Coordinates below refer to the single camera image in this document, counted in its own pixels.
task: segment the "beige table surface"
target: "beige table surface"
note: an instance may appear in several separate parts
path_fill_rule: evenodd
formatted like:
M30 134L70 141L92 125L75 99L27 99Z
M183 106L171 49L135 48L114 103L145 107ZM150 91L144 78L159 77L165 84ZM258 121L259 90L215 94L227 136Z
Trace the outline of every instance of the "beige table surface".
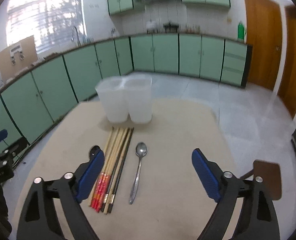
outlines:
M17 228L33 179L38 176L44 180L59 179L64 173L75 171L88 161L93 145L104 148L111 126L100 102L80 103L65 117L28 175L12 220L13 227ZM112 213L98 214L88 207L88 200L81 203L94 231L102 240L196 240L216 203L208 198L192 166L192 151L200 148L223 171L235 171L212 110L192 101L157 99L149 124L134 125L127 121L120 126L134 126L135 130ZM138 165L134 149L139 141L147 144L148 154L143 158L136 199L129 205ZM64 235L73 239L59 203L55 201ZM238 200L224 239L232 236L241 204Z

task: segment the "white plastic container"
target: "white plastic container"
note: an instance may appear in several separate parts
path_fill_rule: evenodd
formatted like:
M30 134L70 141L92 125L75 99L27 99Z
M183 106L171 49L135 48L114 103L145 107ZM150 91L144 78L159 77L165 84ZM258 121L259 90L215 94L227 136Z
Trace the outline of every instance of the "white plastic container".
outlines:
M112 77L101 80L96 86L99 99L109 122L121 123L128 118L128 105L123 90L124 79Z
M130 77L124 84L128 110L134 123L148 123L152 118L152 78L139 75Z

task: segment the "tiled floor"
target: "tiled floor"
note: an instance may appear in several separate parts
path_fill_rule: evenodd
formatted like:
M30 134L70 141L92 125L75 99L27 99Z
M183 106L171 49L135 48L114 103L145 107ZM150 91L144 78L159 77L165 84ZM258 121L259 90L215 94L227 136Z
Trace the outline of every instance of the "tiled floor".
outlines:
M271 91L253 84L248 84L243 90L195 78L147 75L152 76L154 98L188 99L213 109L235 160L236 176L250 171L255 159L280 164L282 198L274 205L281 239L287 239L296 228L296 156L290 142L295 126L282 101ZM27 155L24 159L26 164L21 163L15 177L5 184L9 218L13 216L31 167L53 131Z

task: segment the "window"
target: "window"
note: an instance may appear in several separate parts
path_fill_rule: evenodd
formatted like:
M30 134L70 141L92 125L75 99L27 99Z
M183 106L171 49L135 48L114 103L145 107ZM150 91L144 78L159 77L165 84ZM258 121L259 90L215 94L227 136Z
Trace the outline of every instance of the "window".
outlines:
M34 35L38 53L71 41L73 26L85 34L81 0L9 0L7 11L8 46Z

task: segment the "faucet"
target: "faucet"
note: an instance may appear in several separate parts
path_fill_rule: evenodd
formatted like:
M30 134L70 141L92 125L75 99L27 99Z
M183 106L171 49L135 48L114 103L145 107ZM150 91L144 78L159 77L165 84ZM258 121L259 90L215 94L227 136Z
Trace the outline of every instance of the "faucet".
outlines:
M77 30L77 27L74 26L72 27L72 36L71 36L71 40L74 41L73 39L73 35L74 35L74 31L76 30L76 34L77 34L77 44L78 44L78 47L81 46L81 43L80 43L80 40L79 40L79 34L78 34L78 30Z

